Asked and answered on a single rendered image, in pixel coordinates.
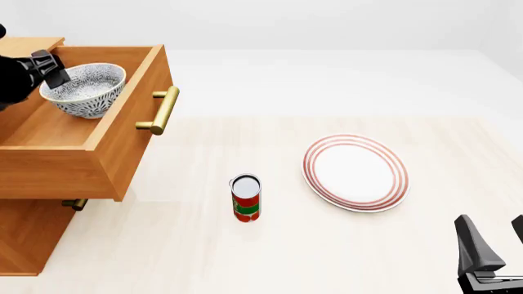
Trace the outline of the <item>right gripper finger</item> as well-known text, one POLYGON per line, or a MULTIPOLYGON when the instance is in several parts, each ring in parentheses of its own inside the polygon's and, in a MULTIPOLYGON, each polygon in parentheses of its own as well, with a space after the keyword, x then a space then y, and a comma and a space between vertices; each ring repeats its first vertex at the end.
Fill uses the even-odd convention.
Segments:
POLYGON ((468 215, 454 221, 458 238, 458 274, 494 272, 506 263, 483 239, 468 215))
POLYGON ((512 227, 516 232, 517 237, 523 244, 523 215, 519 215, 514 220, 512 220, 512 227))

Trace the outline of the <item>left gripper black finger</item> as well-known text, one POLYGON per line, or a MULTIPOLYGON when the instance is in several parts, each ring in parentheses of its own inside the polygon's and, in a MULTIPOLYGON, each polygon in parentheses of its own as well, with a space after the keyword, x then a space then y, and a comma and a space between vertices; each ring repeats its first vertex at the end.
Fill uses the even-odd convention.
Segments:
POLYGON ((47 87, 51 90, 60 87, 70 81, 70 77, 65 69, 53 69, 44 78, 47 87))

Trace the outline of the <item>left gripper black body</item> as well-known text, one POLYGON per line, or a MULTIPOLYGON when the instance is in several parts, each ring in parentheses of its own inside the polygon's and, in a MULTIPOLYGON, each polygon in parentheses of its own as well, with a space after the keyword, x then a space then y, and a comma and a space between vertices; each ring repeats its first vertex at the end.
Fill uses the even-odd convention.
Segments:
POLYGON ((62 61, 58 56, 53 55, 49 51, 40 50, 31 53, 32 61, 38 74, 44 80, 45 75, 50 73, 53 69, 65 69, 62 61))

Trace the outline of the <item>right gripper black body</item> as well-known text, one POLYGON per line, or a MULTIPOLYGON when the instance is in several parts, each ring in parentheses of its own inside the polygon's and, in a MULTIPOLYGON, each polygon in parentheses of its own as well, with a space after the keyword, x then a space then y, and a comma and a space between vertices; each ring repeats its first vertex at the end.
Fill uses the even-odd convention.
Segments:
POLYGON ((472 273, 458 278, 463 294, 523 294, 523 276, 480 276, 472 273))

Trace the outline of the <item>white black patterned bowl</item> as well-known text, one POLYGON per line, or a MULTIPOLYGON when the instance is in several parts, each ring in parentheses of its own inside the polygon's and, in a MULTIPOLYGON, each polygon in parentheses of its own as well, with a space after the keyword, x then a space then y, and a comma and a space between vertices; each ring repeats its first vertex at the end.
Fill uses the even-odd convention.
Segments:
POLYGON ((105 115, 125 87, 127 73, 120 65, 90 63, 67 68, 70 80, 51 89, 46 82, 39 88, 45 100, 66 114, 85 119, 105 115))

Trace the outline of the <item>wooden drawer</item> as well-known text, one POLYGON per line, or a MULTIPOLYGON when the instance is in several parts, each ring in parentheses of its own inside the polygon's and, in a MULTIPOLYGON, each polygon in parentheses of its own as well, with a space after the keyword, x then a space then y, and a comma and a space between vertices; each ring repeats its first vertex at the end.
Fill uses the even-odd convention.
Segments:
POLYGON ((14 107, 43 102, 0 144, 2 199, 123 200, 149 144, 149 130, 162 99, 152 93, 172 86, 165 48, 156 46, 57 46, 66 67, 112 63, 126 70, 125 87, 104 117, 84 119, 62 112, 34 91, 14 107))

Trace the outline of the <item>wooden cabinet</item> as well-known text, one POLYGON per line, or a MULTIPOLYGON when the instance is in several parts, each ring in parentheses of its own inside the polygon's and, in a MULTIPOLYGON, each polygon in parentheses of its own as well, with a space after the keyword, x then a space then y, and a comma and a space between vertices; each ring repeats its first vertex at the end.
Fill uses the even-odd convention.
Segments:
MULTIPOLYGON (((63 37, 0 39, 0 56, 25 57, 64 45, 63 37)), ((0 114, 0 144, 43 102, 29 99, 29 108, 14 107, 0 114), (14 114, 22 109, 21 114, 14 114)), ((38 276, 60 241, 74 211, 60 200, 0 198, 0 276, 38 276)))

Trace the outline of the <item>white plate with red rings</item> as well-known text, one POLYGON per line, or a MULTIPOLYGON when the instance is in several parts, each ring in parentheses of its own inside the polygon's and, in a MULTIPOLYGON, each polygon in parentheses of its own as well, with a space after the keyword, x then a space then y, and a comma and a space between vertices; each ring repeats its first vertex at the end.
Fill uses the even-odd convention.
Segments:
POLYGON ((302 160, 303 177, 323 200, 353 212, 384 212, 410 189, 404 161, 384 144, 357 134, 314 141, 302 160))

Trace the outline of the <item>red green food tin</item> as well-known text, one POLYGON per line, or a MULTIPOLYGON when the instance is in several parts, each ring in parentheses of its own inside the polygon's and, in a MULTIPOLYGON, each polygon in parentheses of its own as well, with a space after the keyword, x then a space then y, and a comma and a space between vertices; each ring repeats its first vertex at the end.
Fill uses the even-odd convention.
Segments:
POLYGON ((229 182, 233 213, 241 222, 254 222, 261 215, 262 184, 253 174, 244 173, 229 182))

